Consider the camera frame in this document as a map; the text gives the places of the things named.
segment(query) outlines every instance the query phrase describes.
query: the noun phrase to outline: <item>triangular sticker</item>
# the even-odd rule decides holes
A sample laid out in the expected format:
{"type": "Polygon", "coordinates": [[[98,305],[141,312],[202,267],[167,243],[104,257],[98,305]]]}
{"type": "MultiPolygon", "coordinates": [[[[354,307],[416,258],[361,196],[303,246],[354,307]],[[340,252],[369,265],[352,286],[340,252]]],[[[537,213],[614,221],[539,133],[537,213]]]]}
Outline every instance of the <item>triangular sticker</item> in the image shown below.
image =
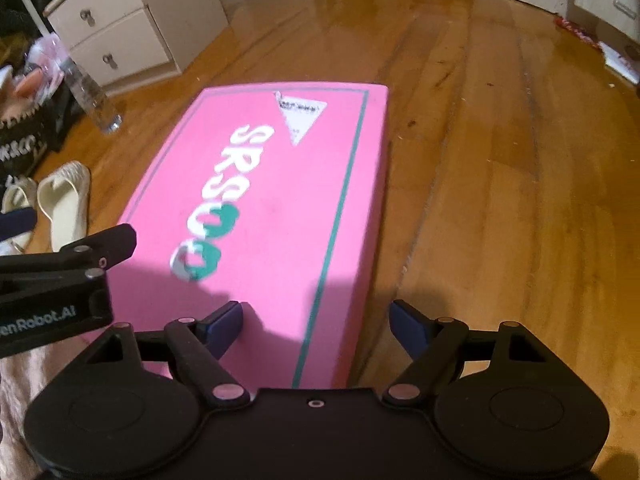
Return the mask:
{"type": "Polygon", "coordinates": [[[276,92],[276,101],[287,123],[294,146],[298,145],[326,108],[326,103],[322,101],[284,96],[280,92],[276,92]]]}

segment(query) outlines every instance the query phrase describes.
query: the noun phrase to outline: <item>plastic bottle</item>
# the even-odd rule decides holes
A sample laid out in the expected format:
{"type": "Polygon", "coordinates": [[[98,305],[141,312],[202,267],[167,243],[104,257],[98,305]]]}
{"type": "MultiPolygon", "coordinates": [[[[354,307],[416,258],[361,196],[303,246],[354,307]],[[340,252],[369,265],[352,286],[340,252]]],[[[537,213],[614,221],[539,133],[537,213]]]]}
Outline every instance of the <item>plastic bottle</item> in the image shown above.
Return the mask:
{"type": "Polygon", "coordinates": [[[70,57],[60,63],[65,82],[82,110],[105,134],[113,133],[122,124],[122,116],[104,90],[70,57]]]}

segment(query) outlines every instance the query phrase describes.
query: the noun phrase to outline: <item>screw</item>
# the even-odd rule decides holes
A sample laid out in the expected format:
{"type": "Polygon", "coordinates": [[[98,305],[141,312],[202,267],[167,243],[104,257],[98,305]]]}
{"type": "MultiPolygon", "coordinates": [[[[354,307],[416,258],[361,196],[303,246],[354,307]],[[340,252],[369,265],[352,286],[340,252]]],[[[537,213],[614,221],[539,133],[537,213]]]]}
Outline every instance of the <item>screw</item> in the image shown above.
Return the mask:
{"type": "Polygon", "coordinates": [[[90,280],[94,280],[95,278],[100,278],[101,276],[103,276],[104,271],[102,269],[87,269],[84,272],[84,275],[90,280]]]}
{"type": "Polygon", "coordinates": [[[240,384],[219,384],[213,388],[213,395],[220,400],[234,400],[242,397],[244,388],[240,384]]]}
{"type": "Polygon", "coordinates": [[[420,388],[413,384],[394,384],[387,393],[396,400],[412,400],[420,395],[420,388]]]}

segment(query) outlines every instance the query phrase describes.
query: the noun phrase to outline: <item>pink suitcase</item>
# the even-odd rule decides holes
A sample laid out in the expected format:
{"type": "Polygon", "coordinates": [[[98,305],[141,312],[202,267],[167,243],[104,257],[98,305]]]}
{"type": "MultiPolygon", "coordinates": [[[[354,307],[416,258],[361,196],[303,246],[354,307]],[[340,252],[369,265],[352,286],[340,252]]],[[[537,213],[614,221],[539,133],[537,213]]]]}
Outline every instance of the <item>pink suitcase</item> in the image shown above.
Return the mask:
{"type": "Polygon", "coordinates": [[[161,330],[228,300],[222,364],[245,387],[346,384],[380,221],[386,88],[210,88],[123,213],[138,246],[110,270],[116,320],[161,330]]]}

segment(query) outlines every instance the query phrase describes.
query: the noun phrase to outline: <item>slipper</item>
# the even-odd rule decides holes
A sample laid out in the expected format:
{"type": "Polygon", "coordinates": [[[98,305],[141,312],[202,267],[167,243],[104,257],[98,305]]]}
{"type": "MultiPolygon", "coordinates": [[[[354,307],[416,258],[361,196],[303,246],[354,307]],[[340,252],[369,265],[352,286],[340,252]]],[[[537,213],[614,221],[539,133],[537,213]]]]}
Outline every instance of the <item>slipper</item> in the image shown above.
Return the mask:
{"type": "MultiPolygon", "coordinates": [[[[2,197],[1,212],[5,214],[25,207],[34,207],[36,203],[36,189],[36,183],[30,178],[23,176],[13,184],[9,184],[2,197]]],[[[14,246],[18,253],[23,253],[27,245],[29,245],[31,237],[33,237],[33,231],[30,230],[11,238],[8,242],[14,246]]]]}
{"type": "Polygon", "coordinates": [[[38,205],[51,221],[51,249],[55,253],[86,236],[90,182],[89,170],[73,160],[38,185],[38,205]]]}

